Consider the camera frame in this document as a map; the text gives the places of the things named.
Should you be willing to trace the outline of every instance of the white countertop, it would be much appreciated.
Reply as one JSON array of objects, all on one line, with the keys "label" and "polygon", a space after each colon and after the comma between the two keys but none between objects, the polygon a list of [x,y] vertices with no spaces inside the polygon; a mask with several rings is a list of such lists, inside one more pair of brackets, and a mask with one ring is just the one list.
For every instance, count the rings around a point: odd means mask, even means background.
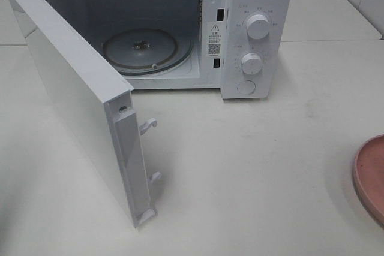
[{"label": "white countertop", "polygon": [[53,112],[26,47],[0,47],[1,255],[382,255],[352,185],[383,133],[383,41],[283,43],[266,100],[136,92],[158,215],[135,230]]},{"label": "white countertop", "polygon": [[[348,0],[291,0],[282,41],[378,40],[381,35]],[[0,0],[0,45],[25,44],[10,10]]]}]

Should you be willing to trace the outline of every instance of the round button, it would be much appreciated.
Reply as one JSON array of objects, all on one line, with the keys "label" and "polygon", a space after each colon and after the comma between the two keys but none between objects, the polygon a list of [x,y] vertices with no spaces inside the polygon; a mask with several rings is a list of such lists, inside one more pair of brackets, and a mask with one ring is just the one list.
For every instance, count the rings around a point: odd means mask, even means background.
[{"label": "round button", "polygon": [[248,53],[241,59],[241,69],[244,74],[253,75],[263,68],[263,61],[256,53]]},{"label": "round button", "polygon": [[262,39],[269,33],[269,19],[266,15],[258,13],[247,20],[247,33],[253,39]]},{"label": "round button", "polygon": [[241,94],[252,94],[255,89],[256,85],[251,80],[240,82],[238,85],[238,92]]}]

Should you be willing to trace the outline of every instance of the qr code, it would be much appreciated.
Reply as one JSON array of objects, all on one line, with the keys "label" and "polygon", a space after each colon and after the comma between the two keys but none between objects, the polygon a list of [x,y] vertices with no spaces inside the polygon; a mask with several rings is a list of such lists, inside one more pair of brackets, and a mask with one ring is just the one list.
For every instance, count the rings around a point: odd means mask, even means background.
[{"label": "qr code", "polygon": [[220,44],[208,44],[208,54],[220,54]]}]

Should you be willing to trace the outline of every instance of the open door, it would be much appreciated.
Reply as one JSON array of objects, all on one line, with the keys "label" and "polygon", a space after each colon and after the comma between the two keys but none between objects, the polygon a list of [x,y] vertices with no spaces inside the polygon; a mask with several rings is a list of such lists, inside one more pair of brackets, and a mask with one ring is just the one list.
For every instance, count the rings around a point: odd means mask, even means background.
[{"label": "open door", "polygon": [[49,97],[135,227],[154,215],[133,87],[45,0],[10,0]]}]

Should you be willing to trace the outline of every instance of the control panel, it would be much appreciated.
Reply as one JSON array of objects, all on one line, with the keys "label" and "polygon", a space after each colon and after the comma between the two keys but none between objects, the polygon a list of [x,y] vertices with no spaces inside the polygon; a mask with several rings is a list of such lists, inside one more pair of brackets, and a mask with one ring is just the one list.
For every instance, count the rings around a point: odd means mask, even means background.
[{"label": "control panel", "polygon": [[278,64],[289,0],[232,1],[221,94],[223,98],[266,97]]}]

